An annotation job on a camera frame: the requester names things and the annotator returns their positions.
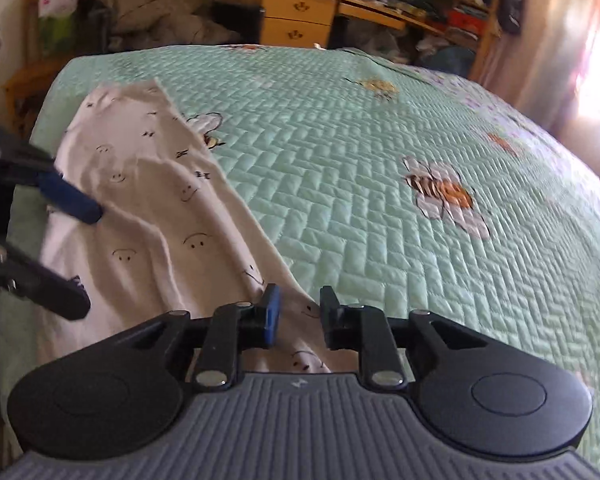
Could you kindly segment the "wooden drawer desk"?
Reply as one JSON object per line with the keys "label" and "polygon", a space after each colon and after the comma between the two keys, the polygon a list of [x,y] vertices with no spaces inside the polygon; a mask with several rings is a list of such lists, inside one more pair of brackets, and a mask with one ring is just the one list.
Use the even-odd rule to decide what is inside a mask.
{"label": "wooden drawer desk", "polygon": [[363,0],[223,0],[263,11],[258,43],[264,46],[326,48],[336,18],[355,18],[402,30],[415,27],[440,36],[442,32],[397,10]]}

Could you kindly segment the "beige smiley print baby garment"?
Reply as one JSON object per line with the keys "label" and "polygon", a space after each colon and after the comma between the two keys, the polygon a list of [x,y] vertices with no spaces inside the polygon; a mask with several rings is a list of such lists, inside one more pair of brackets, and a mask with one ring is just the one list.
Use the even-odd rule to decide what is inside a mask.
{"label": "beige smiley print baby garment", "polygon": [[171,310],[208,318],[223,304],[282,291],[276,343],[251,350],[250,370],[353,370],[350,351],[329,351],[317,304],[301,289],[206,137],[216,113],[184,118],[158,82],[103,84],[81,103],[58,148],[64,178],[104,213],[85,224],[50,214],[40,260],[87,293],[86,318],[38,317],[38,358],[50,362]]}

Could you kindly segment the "pink window curtains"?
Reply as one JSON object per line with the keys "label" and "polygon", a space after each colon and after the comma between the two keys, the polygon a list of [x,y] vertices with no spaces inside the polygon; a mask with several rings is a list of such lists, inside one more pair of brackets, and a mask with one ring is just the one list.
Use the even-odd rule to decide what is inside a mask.
{"label": "pink window curtains", "polygon": [[524,0],[518,35],[504,32],[480,84],[540,127],[564,122],[600,29],[600,0]]}

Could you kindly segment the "black bag on shelf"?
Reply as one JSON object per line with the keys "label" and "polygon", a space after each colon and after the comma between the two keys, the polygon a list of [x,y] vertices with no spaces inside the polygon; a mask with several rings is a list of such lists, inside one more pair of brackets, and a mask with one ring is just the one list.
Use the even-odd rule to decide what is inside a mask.
{"label": "black bag on shelf", "polygon": [[506,34],[519,36],[521,34],[522,12],[524,0],[500,0],[498,5],[498,24]]}

